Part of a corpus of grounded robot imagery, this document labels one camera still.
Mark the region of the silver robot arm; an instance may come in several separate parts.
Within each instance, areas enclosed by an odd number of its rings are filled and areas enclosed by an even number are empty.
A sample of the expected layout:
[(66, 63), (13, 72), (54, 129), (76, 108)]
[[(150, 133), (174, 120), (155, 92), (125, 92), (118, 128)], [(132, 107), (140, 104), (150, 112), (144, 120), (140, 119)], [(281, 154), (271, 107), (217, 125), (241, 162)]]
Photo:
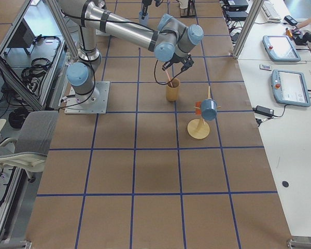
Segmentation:
[(193, 24), (185, 25), (175, 17), (165, 13), (156, 29), (148, 27), (142, 21), (131, 21), (121, 17), (106, 6), (95, 1), (59, 1), (63, 15), (79, 26), (79, 57), (82, 61), (98, 61), (100, 31), (111, 38), (107, 52), (112, 56), (135, 56), (137, 48), (143, 48), (158, 62), (163, 62), (162, 70), (180, 63), (184, 72), (192, 67), (191, 51), (204, 37), (203, 29)]
[(146, 13), (151, 4), (152, 0), (142, 0), (142, 12)]

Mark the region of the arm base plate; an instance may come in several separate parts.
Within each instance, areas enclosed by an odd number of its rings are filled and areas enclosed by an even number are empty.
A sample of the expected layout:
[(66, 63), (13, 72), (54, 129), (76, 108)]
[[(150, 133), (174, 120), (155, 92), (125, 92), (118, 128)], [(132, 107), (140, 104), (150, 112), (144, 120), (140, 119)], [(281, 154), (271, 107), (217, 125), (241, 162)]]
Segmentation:
[(70, 95), (73, 98), (67, 100), (64, 113), (67, 115), (106, 114), (108, 94), (110, 89), (109, 81), (96, 81), (92, 95), (81, 96), (75, 94), (73, 87), (70, 88)]

